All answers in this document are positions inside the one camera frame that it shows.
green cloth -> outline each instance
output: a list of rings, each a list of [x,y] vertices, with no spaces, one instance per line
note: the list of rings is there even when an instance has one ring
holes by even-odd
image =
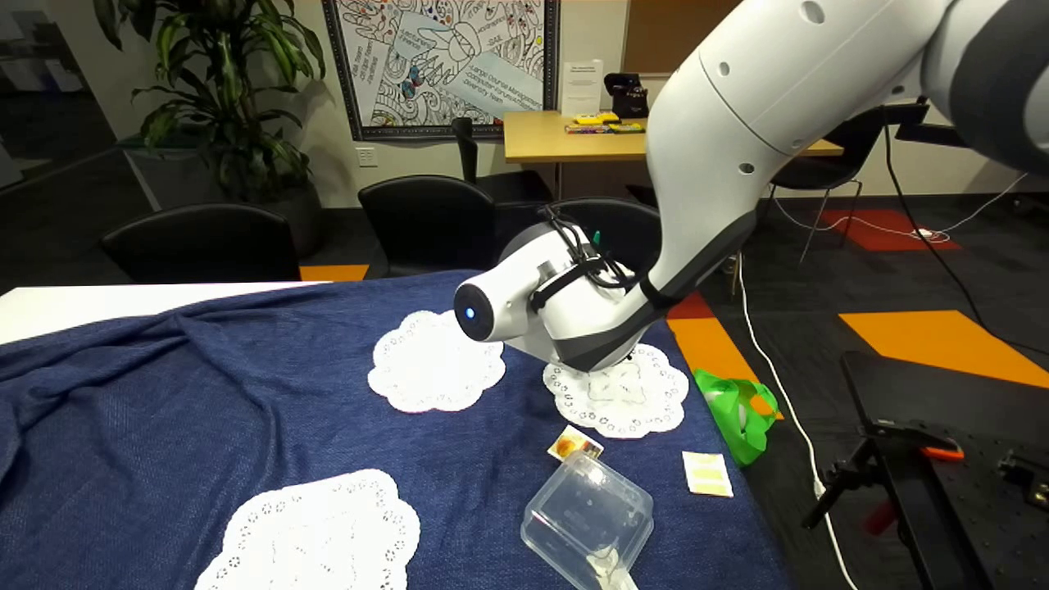
[[[779,420],[778,397],[762,379],[725,379],[709,369],[696,369],[696,382],[730,459],[739,465],[759,463],[766,450],[766,430]]]

wooden desk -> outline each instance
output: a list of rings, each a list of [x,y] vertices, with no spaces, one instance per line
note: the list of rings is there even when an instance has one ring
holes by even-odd
[[[600,164],[643,160],[645,133],[567,133],[558,110],[509,110],[504,160],[512,164]],[[804,157],[841,157],[842,146],[818,142]]]

white table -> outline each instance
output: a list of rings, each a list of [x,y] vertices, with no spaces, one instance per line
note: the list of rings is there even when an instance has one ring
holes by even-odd
[[[0,297],[0,345],[92,321],[162,315],[179,304],[313,281],[195,281],[195,285],[28,285]]]

clear plastic container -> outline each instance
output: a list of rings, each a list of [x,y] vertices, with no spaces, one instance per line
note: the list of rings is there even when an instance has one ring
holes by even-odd
[[[573,451],[520,520],[525,544],[579,590],[634,586],[649,535],[653,493],[590,451]]]

small card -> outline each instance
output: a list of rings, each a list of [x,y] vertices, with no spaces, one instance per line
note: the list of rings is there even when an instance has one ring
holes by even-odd
[[[554,446],[548,450],[548,455],[554,455],[558,463],[570,459],[573,451],[590,451],[600,455],[604,446],[598,439],[590,439],[587,431],[564,424],[561,437],[554,439]]]
[[[730,499],[730,478],[721,451],[681,451],[692,493]]]

